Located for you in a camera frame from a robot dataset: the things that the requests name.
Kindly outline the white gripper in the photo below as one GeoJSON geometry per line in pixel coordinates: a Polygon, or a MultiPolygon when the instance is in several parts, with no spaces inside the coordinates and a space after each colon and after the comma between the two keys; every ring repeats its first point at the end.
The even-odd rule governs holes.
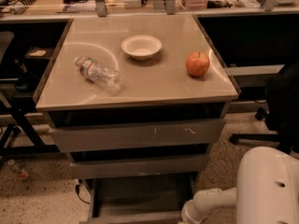
{"type": "Polygon", "coordinates": [[[201,218],[193,201],[187,201],[180,213],[178,224],[200,224],[201,218]]]}

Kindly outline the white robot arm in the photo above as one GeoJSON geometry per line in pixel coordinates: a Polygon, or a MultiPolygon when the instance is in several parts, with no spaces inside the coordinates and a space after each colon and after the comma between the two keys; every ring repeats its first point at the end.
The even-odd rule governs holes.
{"type": "Polygon", "coordinates": [[[236,209],[236,224],[299,224],[299,160],[271,147],[243,156],[236,186],[196,192],[178,224],[202,224],[214,212],[236,209]]]}

